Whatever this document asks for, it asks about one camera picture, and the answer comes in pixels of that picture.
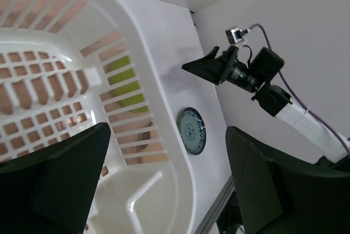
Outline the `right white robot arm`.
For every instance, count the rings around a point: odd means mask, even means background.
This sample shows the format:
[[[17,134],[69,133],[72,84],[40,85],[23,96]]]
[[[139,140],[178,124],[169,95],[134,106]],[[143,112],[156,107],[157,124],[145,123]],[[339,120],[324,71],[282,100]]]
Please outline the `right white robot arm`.
[[[278,118],[314,144],[332,163],[349,155],[349,140],[333,132],[311,110],[303,108],[272,79],[284,66],[284,60],[272,50],[263,47],[247,63],[238,60],[239,48],[232,45],[220,56],[216,46],[203,58],[182,65],[182,69],[214,85],[229,82],[251,93],[252,101],[269,115]]]

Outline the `green plate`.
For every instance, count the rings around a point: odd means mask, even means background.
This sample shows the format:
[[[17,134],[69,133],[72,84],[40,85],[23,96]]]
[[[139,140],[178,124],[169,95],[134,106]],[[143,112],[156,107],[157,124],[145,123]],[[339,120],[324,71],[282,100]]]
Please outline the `green plate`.
[[[117,70],[119,68],[125,67],[127,65],[129,65],[131,63],[130,59],[128,56],[124,56],[118,60],[115,60],[114,62],[111,62],[109,64],[107,64],[106,66],[104,66],[104,70],[106,73],[110,73],[114,70]],[[125,71],[122,71],[120,73],[117,73],[111,77],[108,78],[108,82],[110,85],[114,85],[117,83],[120,83],[122,81],[126,81],[127,79],[133,78],[135,77],[136,74],[133,70],[133,68],[127,69]],[[112,95],[114,97],[118,97],[130,92],[134,92],[136,90],[139,90],[141,87],[139,85],[139,82],[134,81],[131,83],[128,83],[126,85],[123,85],[121,87],[117,87],[114,90],[112,90]],[[119,101],[120,105],[123,107],[128,107],[137,103],[142,103],[145,101],[145,98],[143,96],[142,93],[139,93],[137,95],[122,99]],[[140,113],[146,113],[148,112],[148,107],[147,106],[143,106],[143,107],[139,107],[136,109],[131,110],[131,112],[136,113],[136,114],[140,114]]]

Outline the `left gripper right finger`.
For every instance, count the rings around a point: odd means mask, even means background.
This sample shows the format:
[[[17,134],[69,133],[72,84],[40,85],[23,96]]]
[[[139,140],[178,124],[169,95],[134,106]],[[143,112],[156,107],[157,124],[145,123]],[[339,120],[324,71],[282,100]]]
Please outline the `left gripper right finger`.
[[[349,158],[308,163],[234,126],[225,141],[246,233],[349,233]]]

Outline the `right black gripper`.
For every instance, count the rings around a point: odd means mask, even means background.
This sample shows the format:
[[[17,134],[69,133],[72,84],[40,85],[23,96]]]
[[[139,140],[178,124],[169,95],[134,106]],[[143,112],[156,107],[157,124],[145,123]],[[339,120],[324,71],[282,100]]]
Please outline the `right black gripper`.
[[[182,69],[214,85],[227,81],[248,92],[260,89],[265,79],[238,60],[238,47],[230,46],[220,56],[218,51],[219,47],[215,46],[204,57],[183,64]]]

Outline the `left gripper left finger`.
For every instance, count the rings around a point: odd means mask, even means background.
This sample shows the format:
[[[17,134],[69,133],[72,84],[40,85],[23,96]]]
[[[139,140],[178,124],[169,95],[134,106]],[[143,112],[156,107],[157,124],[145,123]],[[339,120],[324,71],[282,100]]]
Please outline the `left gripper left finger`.
[[[1,233],[83,233],[110,141],[101,122],[1,163]]]

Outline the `cream plate with black patch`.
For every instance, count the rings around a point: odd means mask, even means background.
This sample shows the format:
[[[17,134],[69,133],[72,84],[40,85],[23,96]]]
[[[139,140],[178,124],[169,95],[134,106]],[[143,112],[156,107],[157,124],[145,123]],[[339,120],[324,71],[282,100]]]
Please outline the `cream plate with black patch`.
[[[168,160],[158,129],[152,121],[140,121],[113,128],[116,143],[127,165],[156,163]]]

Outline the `blue floral plate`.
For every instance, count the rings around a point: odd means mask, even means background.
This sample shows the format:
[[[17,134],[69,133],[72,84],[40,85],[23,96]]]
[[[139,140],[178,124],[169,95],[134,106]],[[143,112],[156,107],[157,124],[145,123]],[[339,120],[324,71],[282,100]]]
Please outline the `blue floral plate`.
[[[200,155],[206,145],[207,131],[200,113],[192,107],[183,108],[177,116],[177,126],[186,151]]]

